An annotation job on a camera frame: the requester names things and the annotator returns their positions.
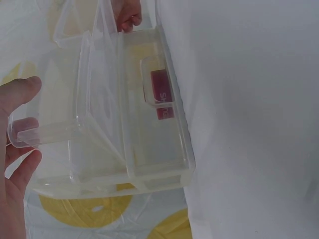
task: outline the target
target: transparent plastic organizer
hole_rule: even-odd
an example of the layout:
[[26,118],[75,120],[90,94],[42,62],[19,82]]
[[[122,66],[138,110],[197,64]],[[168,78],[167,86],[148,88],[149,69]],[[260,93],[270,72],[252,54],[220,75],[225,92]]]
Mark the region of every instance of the transparent plastic organizer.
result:
[[99,8],[104,13],[102,16],[105,22],[104,31],[109,33],[112,49],[115,51],[118,34],[112,4],[109,0],[66,0],[53,34],[53,40],[60,48],[80,44],[86,31],[92,34],[96,10]]
[[92,34],[86,31],[80,44],[65,38],[73,40],[67,48],[30,56],[21,66],[22,77],[38,75],[43,87],[10,116],[8,135],[16,147],[41,150],[29,187],[47,197],[179,188],[195,169],[161,26],[120,33],[114,48],[104,3],[98,1]]
[[75,42],[70,48],[54,48],[27,57],[25,62],[33,64],[35,74],[42,79],[42,89],[30,103],[18,109],[19,115],[13,113],[9,118],[8,135],[15,147],[85,135],[125,163],[117,56],[103,16],[103,9],[98,7],[93,35],[85,32],[81,45]]

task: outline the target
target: plastic handle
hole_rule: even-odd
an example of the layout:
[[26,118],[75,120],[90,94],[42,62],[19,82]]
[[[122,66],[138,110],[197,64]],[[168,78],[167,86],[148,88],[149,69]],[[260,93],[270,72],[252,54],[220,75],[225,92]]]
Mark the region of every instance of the plastic handle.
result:
[[[154,73],[160,71],[164,71],[166,76],[162,75],[162,79],[155,79],[156,74]],[[155,55],[144,58],[141,61],[141,72],[145,101],[157,109],[173,107],[174,98],[163,56]],[[162,81],[161,89],[158,88],[159,81]]]

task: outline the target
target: hand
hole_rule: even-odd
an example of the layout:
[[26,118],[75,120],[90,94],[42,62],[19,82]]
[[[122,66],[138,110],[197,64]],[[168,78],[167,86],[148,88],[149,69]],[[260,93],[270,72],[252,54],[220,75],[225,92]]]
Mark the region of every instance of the hand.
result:
[[[38,77],[16,79],[0,86],[0,239],[25,239],[25,189],[39,165],[42,155],[34,148],[17,149],[6,135],[9,115],[33,99],[41,88]],[[5,170],[18,158],[33,151],[7,179]]]
[[131,32],[133,25],[142,22],[142,7],[140,0],[113,0],[113,9],[118,32]]

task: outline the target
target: red label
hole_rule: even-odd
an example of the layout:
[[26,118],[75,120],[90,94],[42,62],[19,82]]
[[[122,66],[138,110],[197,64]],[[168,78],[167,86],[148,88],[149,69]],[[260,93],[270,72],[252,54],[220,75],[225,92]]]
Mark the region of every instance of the red label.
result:
[[[155,100],[159,102],[172,102],[172,95],[170,91],[167,71],[152,71],[151,79]],[[157,109],[157,114],[159,120],[174,118],[174,110],[172,107]]]

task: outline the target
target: white sheet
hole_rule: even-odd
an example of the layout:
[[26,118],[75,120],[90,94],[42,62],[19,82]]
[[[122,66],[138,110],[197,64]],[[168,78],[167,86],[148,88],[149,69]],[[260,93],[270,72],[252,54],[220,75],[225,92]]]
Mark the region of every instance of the white sheet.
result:
[[196,158],[193,238],[318,238],[319,2],[159,8]]

